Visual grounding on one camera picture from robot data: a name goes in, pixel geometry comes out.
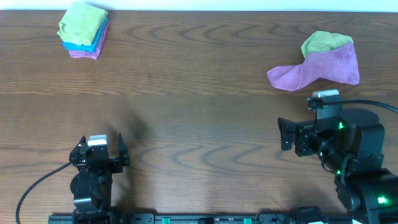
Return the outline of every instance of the crumpled purple cloth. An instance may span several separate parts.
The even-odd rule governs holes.
[[[318,78],[356,85],[359,70],[354,43],[327,52],[309,53],[303,64],[275,67],[267,72],[271,85],[281,90],[299,90]]]
[[[81,51],[81,50],[69,50],[69,55],[73,58],[92,58],[94,60],[97,60],[98,57],[100,56],[101,50],[102,50],[102,45],[104,44],[104,39],[106,35],[106,31],[108,30],[108,25],[109,23],[106,22],[104,31],[102,31],[101,38],[98,41],[97,48],[93,53],[87,52],[87,51]]]

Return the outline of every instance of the blue cloth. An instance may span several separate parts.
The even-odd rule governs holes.
[[[93,43],[91,43],[91,45],[78,45],[78,44],[63,41],[62,42],[63,46],[67,50],[80,50],[80,51],[86,51],[86,52],[93,53],[95,51],[95,49],[97,48],[98,42],[100,41],[102,32],[104,31],[105,24],[107,21],[108,21],[108,19],[105,18],[104,22],[101,24],[101,26],[97,30],[97,33],[95,34]]]

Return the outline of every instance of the light green towel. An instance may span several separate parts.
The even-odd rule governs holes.
[[[65,42],[91,45],[108,12],[84,3],[74,2],[60,22],[57,34]]]
[[[335,50],[348,44],[348,42],[354,41],[347,35],[316,31],[304,42],[301,46],[301,51],[305,58],[308,53]]]

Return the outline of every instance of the wooden table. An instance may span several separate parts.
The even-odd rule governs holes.
[[[65,11],[0,12],[0,223],[38,178],[68,162],[82,135],[116,133],[131,166],[114,175],[113,205],[159,213],[256,213],[319,205],[345,212],[315,157],[280,150],[277,118],[313,119],[311,92],[398,105],[398,15],[336,12],[110,11],[99,60],[62,47]],[[266,72],[302,63],[316,30],[352,36],[361,83],[317,80],[273,88]],[[384,165],[398,173],[398,117],[371,108],[386,128]],[[70,213],[68,167],[26,198],[22,223]]]

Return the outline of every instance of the towel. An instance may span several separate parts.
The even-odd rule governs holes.
[[[97,7],[74,2],[63,16],[57,34],[65,42],[91,45],[107,14]]]
[[[81,50],[81,51],[87,51],[93,53],[95,49],[97,48],[98,42],[100,41],[100,38],[102,36],[102,33],[104,31],[105,24],[108,23],[107,18],[105,18],[104,22],[102,23],[101,27],[99,27],[97,33],[95,34],[93,43],[89,46],[87,45],[77,45],[74,43],[68,43],[68,42],[62,42],[63,46],[67,50]]]
[[[308,53],[335,50],[348,44],[348,42],[354,42],[350,36],[316,31],[303,43],[301,51],[306,58]]]
[[[281,90],[299,90],[318,78],[356,85],[359,83],[354,43],[327,52],[309,53],[303,64],[278,66],[267,72],[271,85]]]
[[[108,30],[108,25],[109,25],[109,23],[105,24],[104,31],[102,32],[101,38],[98,41],[98,45],[97,45],[97,48],[94,53],[79,51],[79,50],[70,50],[69,55],[73,58],[85,57],[85,58],[92,58],[94,60],[97,60],[98,57],[100,56],[102,46],[104,44],[104,39],[105,39],[106,31]]]

